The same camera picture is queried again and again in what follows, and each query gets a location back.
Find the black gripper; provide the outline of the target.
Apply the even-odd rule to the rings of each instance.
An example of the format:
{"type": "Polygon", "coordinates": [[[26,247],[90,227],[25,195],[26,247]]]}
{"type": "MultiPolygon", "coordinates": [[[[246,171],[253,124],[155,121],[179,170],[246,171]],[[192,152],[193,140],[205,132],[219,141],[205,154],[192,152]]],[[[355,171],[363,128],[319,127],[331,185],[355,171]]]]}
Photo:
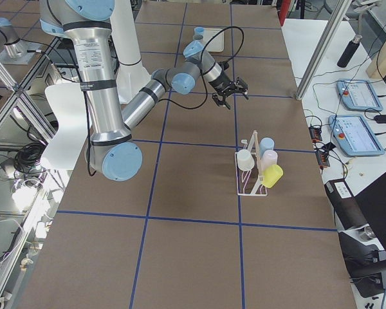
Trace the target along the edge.
{"type": "Polygon", "coordinates": [[[245,81],[237,77],[235,82],[230,80],[225,72],[222,72],[218,78],[210,82],[210,85],[215,89],[217,93],[212,94],[212,100],[219,107],[225,107],[231,110],[230,104],[226,99],[233,93],[241,94],[245,99],[248,97],[248,85],[245,81]]]}

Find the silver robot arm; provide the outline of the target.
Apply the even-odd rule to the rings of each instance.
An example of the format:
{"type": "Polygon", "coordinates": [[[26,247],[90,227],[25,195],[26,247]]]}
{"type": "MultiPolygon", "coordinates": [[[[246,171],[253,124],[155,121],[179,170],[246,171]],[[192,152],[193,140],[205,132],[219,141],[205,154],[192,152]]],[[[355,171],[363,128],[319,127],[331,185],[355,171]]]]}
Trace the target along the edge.
{"type": "Polygon", "coordinates": [[[3,64],[27,65],[41,43],[22,41],[11,22],[0,17],[0,61],[3,64]]]}
{"type": "Polygon", "coordinates": [[[214,88],[224,106],[233,94],[247,94],[242,79],[226,74],[195,38],[184,50],[185,62],[149,73],[143,66],[129,1],[41,1],[42,29],[72,41],[80,90],[93,132],[88,135],[87,164],[114,181],[132,178],[142,165],[142,152],[132,130],[168,91],[186,95],[201,79],[214,88]]]}

